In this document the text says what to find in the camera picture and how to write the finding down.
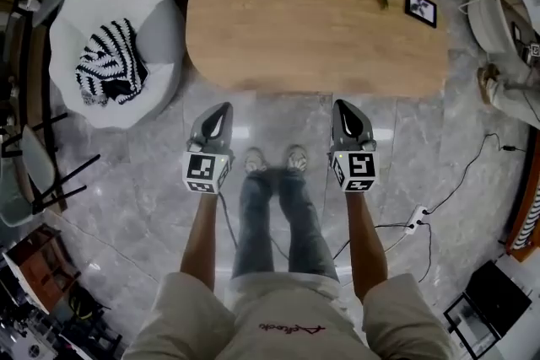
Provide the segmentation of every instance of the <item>knitted throw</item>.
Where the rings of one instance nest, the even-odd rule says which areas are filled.
[[[125,104],[141,93],[147,76],[128,19],[102,25],[90,37],[75,69],[75,78],[87,105],[105,106],[109,98]]]

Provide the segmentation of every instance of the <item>gray tile floor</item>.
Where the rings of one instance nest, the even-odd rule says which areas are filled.
[[[497,132],[501,144],[524,147],[527,126],[483,106],[479,98],[475,72],[486,56],[473,39],[466,16],[457,10],[466,1],[439,0],[449,23],[450,70],[445,88],[426,99],[231,93],[207,82],[186,61],[185,83],[167,109],[146,125],[127,132],[102,131],[76,115],[58,124],[55,133],[62,171],[96,153],[102,159],[71,184],[86,183],[89,189],[69,201],[61,218],[47,214],[46,220],[62,230],[83,272],[83,284],[111,308],[106,318],[113,328],[130,341],[153,302],[158,280],[178,269],[198,199],[181,183],[181,155],[194,119],[215,103],[228,100],[235,108],[233,150],[238,159],[223,189],[233,229],[239,228],[243,151],[258,146],[272,164],[279,164],[284,149],[297,142],[310,154],[309,192],[332,251],[348,237],[345,200],[325,155],[336,98],[360,107],[379,138],[382,182],[368,194],[377,223],[405,222],[417,204],[432,207],[440,202],[461,179],[484,133]],[[57,90],[52,93],[54,112],[62,112]],[[523,153],[498,152],[490,138],[462,188],[426,218],[433,228],[432,266],[420,287],[437,314],[464,288],[475,268],[501,252],[497,239],[522,163]],[[288,227],[275,197],[272,210],[273,237],[286,250]],[[222,296],[234,247],[221,207],[217,230],[217,294]],[[389,247],[402,230],[382,228],[379,234]],[[419,279],[428,266],[428,248],[428,229],[421,227],[388,253],[391,274],[410,271]],[[275,255],[276,267],[286,268],[285,259]],[[350,284],[348,249],[336,265],[344,285],[343,301],[360,328],[362,314]]]

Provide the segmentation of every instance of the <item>oval table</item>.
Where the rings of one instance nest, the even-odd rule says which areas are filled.
[[[446,22],[405,14],[405,0],[189,0],[186,45],[228,89],[421,97],[446,78]]]

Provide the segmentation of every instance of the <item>white bean bag chair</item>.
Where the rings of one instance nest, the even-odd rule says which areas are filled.
[[[123,105],[86,105],[75,78],[75,67],[89,38],[101,25],[128,19],[136,45],[148,69],[143,91]],[[158,115],[175,94],[181,77],[185,22],[174,0],[65,0],[51,26],[49,73],[64,104],[94,127],[127,129]]]

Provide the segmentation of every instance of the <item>person's arm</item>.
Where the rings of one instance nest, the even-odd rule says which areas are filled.
[[[381,358],[449,360],[453,344],[422,299],[413,277],[388,279],[386,254],[361,193],[347,197],[354,292],[364,305],[364,331]]]
[[[201,195],[197,215],[180,264],[180,272],[195,277],[212,292],[216,267],[217,205],[217,195]]]
[[[229,343],[235,317],[213,295],[217,200],[201,195],[180,271],[164,277],[122,360],[216,358]]]
[[[364,194],[348,192],[345,196],[354,293],[363,303],[368,291],[388,278],[388,265],[385,250],[365,204]]]

